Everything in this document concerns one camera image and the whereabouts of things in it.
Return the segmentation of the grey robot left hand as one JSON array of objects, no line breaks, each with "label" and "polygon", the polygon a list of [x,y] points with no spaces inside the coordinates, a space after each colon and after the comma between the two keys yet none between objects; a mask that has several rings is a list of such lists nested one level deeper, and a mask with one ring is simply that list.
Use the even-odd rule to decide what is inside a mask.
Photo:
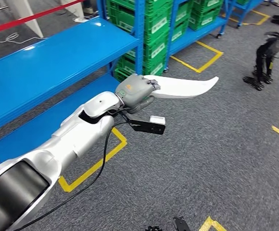
[{"label": "grey robot left hand", "polygon": [[156,80],[149,80],[143,75],[132,74],[118,84],[115,93],[119,96],[130,114],[137,113],[155,100],[152,93],[160,90]]}]

